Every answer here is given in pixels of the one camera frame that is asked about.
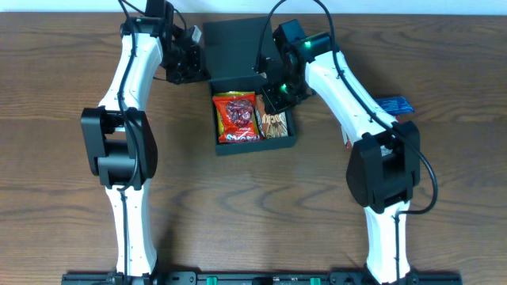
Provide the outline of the blue cookie wrapper pack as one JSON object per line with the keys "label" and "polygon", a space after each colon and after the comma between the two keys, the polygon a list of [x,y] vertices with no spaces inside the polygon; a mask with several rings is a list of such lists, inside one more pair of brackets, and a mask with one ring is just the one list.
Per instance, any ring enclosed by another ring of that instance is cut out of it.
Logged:
{"label": "blue cookie wrapper pack", "polygon": [[385,97],[375,99],[375,102],[387,113],[392,116],[400,116],[413,113],[414,108],[403,96]]}

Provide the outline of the black gift box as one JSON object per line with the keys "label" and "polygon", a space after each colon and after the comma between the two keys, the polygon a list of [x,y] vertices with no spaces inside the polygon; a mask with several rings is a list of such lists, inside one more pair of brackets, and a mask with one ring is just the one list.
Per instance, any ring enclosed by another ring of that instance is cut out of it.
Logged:
{"label": "black gift box", "polygon": [[[273,32],[261,28],[265,17],[203,23],[205,67],[210,75],[210,94],[228,91],[254,91],[259,94],[268,80],[253,70],[259,37],[263,36],[262,54],[273,58],[273,71],[280,71],[282,63],[273,41]],[[221,143],[215,133],[215,153],[218,155],[243,154],[263,150],[289,148],[296,143],[294,118],[286,111],[288,136],[256,142]]]}

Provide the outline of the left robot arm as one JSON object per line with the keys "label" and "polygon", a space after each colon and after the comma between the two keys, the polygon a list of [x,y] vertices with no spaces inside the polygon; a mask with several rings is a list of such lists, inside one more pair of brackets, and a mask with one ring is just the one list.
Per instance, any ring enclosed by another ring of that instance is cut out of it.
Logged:
{"label": "left robot arm", "polygon": [[116,270],[107,284],[154,284],[158,261],[148,211],[158,148],[146,106],[158,68],[175,85],[204,82],[201,31],[177,26],[168,1],[149,1],[120,26],[122,51],[112,83],[95,108],[84,108],[81,127],[91,173],[112,205],[118,244]]}

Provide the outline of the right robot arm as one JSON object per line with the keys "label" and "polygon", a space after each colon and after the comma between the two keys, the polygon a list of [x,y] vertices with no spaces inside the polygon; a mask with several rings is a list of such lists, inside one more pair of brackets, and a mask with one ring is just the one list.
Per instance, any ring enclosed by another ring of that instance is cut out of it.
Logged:
{"label": "right robot arm", "polygon": [[269,77],[261,89],[265,111],[284,112],[312,94],[324,100],[352,149],[345,178],[366,215],[368,273],[378,284],[408,283],[406,220],[400,213],[410,207],[420,167],[417,155],[394,133],[417,145],[419,131],[377,104],[331,40],[327,32],[306,36],[297,20],[277,27],[273,41],[282,69],[273,70],[268,56],[260,60],[260,70]]}

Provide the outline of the red Hello Panda box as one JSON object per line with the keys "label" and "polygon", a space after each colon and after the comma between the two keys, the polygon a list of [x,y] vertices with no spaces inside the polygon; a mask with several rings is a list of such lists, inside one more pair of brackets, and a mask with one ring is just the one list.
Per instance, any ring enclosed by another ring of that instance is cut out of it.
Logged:
{"label": "red Hello Panda box", "polygon": [[341,126],[341,133],[342,133],[342,137],[343,137],[344,145],[345,145],[346,149],[351,150],[353,148],[353,145],[352,145],[352,143],[349,139],[349,136],[343,126]]}

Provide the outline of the red Hacks candy bag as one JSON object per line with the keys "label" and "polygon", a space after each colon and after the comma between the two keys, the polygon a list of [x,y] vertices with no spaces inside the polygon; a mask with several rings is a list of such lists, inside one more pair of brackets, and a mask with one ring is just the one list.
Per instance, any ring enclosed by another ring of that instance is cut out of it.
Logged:
{"label": "red Hacks candy bag", "polygon": [[220,143],[243,143],[261,139],[255,121],[255,93],[232,92],[213,98],[223,131]]}

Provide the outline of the brown Pocky snack box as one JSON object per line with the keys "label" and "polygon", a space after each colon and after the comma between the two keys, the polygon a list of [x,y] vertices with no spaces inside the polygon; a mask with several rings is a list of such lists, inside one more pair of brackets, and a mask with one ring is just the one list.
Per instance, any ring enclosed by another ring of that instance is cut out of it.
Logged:
{"label": "brown Pocky snack box", "polygon": [[255,98],[255,114],[257,125],[264,139],[278,139],[288,137],[288,125],[284,112],[270,115],[265,111],[262,95]]}

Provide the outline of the yellow Hacks candy bag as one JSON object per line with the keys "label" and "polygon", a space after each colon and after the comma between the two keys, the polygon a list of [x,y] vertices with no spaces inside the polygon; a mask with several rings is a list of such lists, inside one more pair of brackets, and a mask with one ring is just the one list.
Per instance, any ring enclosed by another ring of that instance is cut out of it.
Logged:
{"label": "yellow Hacks candy bag", "polygon": [[[245,95],[249,95],[249,94],[254,94],[254,92],[252,91],[249,91],[249,92],[246,92],[246,91],[229,91],[229,92],[223,92],[223,93],[215,93],[214,96],[215,97],[240,97],[240,96],[245,96]],[[223,122],[222,122],[222,116],[220,115],[218,109],[216,108],[216,118],[217,118],[217,128],[218,128],[218,133],[219,133],[219,136],[221,136],[224,132],[224,126],[223,126]]]}

